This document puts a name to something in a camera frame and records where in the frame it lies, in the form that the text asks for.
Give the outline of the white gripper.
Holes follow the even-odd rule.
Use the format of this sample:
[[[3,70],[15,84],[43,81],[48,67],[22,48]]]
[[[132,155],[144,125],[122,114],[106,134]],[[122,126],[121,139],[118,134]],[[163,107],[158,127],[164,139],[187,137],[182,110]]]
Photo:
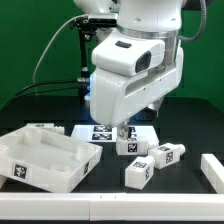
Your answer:
[[[139,39],[114,30],[92,52],[96,66],[91,77],[91,117],[99,124],[117,127],[117,136],[128,138],[121,124],[175,89],[181,80],[183,49],[163,65],[165,42]]]

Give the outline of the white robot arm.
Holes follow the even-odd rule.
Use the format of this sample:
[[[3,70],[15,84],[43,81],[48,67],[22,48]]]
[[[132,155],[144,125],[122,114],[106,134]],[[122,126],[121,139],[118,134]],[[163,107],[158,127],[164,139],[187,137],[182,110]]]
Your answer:
[[[175,89],[182,76],[187,37],[180,34],[181,11],[201,7],[200,31],[208,0],[73,0],[88,22],[113,19],[108,36],[92,52],[90,114],[99,124],[130,137],[128,120]]]

